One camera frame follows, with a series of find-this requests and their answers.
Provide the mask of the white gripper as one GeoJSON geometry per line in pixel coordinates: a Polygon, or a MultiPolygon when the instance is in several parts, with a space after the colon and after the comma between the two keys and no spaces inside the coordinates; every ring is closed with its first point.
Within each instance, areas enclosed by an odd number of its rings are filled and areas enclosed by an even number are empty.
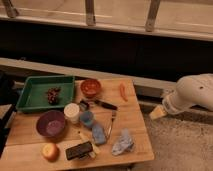
{"type": "Polygon", "coordinates": [[[163,107],[161,105],[157,105],[153,109],[153,111],[149,114],[149,116],[152,120],[164,117],[167,115],[167,113],[171,114],[171,115],[176,115],[176,114],[181,113],[181,110],[174,105],[174,94],[173,93],[167,95],[162,100],[162,105],[163,105],[163,107]]]}

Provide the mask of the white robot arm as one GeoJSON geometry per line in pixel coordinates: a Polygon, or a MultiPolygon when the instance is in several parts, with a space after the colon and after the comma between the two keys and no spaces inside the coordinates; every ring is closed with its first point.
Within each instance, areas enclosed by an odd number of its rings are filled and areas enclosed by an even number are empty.
{"type": "Polygon", "coordinates": [[[168,114],[177,115],[198,105],[213,111],[213,74],[190,75],[180,78],[173,92],[149,114],[152,120],[168,114]]]}

